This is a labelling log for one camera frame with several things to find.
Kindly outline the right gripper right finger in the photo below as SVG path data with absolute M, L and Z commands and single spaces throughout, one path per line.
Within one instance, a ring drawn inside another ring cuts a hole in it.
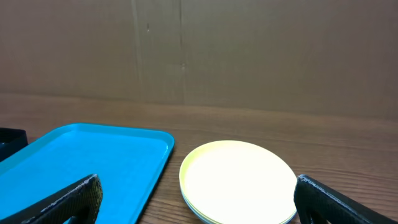
M 397 224 L 303 174 L 297 177 L 294 204 L 301 224 Z

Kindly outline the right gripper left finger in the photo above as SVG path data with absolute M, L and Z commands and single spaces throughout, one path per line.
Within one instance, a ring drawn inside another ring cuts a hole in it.
M 100 178 L 91 174 L 2 219 L 1 224 L 94 223 L 102 199 Z

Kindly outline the yellow plate top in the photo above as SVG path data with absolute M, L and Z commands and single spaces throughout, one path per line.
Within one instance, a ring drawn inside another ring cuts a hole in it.
M 288 223 L 297 213 L 297 177 L 263 147 L 222 140 L 191 151 L 179 170 L 180 190 L 204 223 Z

